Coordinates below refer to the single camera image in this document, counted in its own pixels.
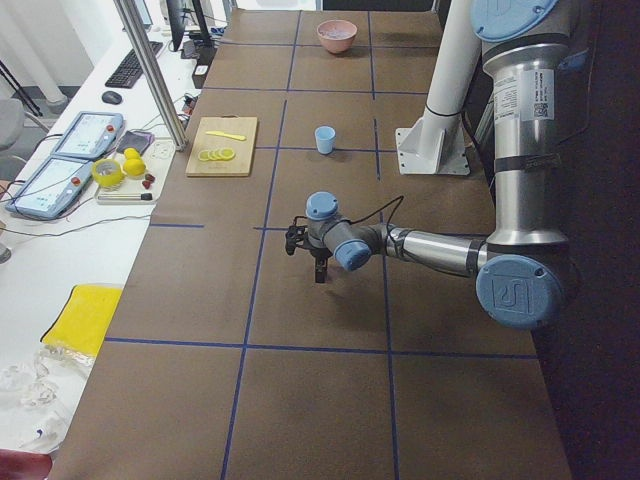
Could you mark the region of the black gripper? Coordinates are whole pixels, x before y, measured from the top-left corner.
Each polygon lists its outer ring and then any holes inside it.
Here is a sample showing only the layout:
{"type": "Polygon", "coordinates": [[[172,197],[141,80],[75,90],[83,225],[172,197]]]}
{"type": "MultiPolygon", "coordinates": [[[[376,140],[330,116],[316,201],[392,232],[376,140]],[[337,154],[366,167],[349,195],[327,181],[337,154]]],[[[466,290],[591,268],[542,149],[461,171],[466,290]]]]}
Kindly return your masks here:
{"type": "Polygon", "coordinates": [[[315,282],[325,283],[328,259],[331,257],[331,251],[327,248],[312,248],[310,250],[314,258],[315,282]]]}

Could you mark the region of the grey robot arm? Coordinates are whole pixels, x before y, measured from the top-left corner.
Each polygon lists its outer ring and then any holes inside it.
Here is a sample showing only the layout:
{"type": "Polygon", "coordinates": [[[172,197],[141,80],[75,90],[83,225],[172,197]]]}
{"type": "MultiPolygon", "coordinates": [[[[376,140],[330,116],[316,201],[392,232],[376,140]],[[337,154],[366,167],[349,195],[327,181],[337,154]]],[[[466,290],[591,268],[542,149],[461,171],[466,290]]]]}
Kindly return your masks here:
{"type": "Polygon", "coordinates": [[[476,68],[493,82],[495,229],[467,238],[366,225],[339,211],[328,192],[312,194],[305,225],[292,225],[286,250],[315,259],[316,278],[334,258],[353,271],[375,254],[472,277],[485,312],[502,325],[550,323],[575,284],[567,237],[554,217],[555,73],[568,55],[577,1],[455,1],[437,55],[425,109],[396,132],[403,174],[466,174],[461,112],[476,68]]]}

